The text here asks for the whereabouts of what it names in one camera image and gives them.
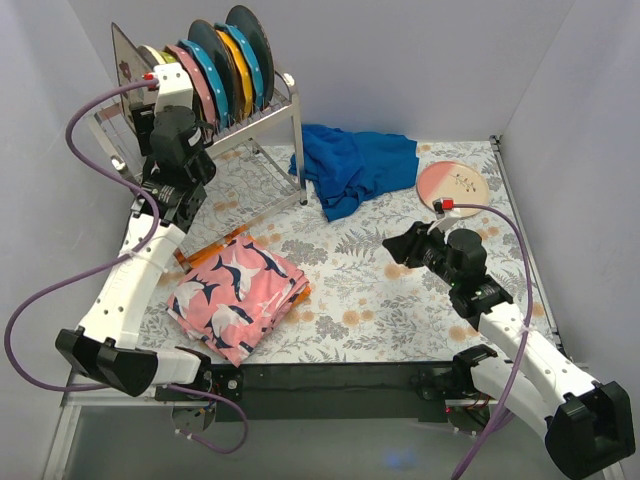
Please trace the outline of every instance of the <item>shark pattern fabric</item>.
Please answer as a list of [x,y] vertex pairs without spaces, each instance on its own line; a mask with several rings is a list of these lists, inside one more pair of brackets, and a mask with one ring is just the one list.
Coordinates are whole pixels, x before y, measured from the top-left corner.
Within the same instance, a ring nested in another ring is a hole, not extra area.
[[167,311],[189,337],[239,366],[308,283],[288,260],[237,237],[180,281]]

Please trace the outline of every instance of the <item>folded pink fabric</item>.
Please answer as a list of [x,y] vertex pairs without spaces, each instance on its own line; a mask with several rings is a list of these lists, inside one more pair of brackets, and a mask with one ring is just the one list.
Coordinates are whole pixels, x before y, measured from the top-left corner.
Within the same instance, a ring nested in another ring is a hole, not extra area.
[[288,260],[238,237],[182,279],[168,312],[190,338],[239,366],[308,283]]

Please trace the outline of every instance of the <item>gray floor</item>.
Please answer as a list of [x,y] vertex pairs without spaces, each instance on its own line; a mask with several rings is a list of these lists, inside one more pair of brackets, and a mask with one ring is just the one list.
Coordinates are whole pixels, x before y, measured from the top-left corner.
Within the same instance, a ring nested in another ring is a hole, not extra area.
[[[221,456],[175,435],[170,408],[85,407],[65,480],[448,479],[472,440],[411,424],[409,419],[253,421],[245,447]],[[206,436],[231,445],[240,428],[217,424]],[[566,477],[542,441],[516,420],[487,442],[463,478]]]

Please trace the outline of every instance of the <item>pink plate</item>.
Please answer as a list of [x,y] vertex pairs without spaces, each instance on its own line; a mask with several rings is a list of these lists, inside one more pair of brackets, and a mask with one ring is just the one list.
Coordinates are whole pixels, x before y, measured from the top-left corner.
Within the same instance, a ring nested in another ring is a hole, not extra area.
[[[489,204],[489,185],[480,173],[461,163],[436,162],[425,168],[416,182],[420,200],[433,210],[433,201],[450,197],[456,203]],[[463,208],[463,217],[478,213],[475,208]]]

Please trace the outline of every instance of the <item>rack leg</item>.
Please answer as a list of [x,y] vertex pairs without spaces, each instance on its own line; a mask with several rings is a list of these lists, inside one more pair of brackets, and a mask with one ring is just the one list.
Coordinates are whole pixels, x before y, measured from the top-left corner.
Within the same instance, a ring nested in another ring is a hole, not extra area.
[[300,100],[298,93],[291,95],[293,105],[293,115],[291,124],[293,127],[293,137],[296,149],[296,169],[298,173],[298,185],[300,185],[300,204],[307,204],[307,181],[304,170],[304,149],[302,147],[302,122],[300,121]]

